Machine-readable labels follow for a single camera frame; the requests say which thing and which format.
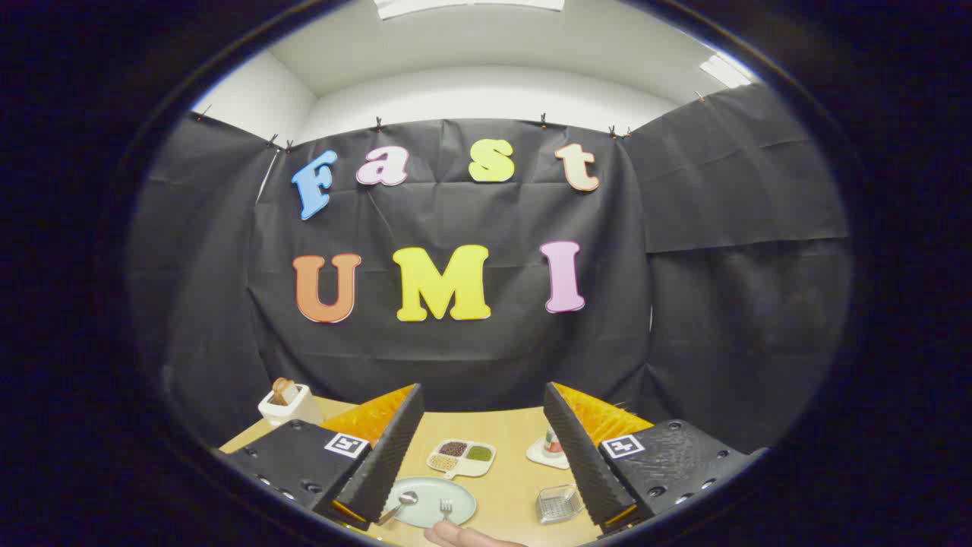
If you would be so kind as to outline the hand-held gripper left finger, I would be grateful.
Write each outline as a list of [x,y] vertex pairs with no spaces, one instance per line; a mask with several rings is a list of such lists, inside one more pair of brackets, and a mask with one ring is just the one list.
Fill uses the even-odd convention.
[[384,511],[424,409],[416,382],[319,425],[290,419],[226,459],[286,501],[365,531]]

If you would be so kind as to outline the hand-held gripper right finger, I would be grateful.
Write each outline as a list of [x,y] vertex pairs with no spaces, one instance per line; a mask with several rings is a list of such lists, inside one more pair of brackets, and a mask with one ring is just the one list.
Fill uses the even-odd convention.
[[559,382],[545,385],[544,415],[605,534],[704,498],[767,451],[736,450],[683,419],[647,422]]

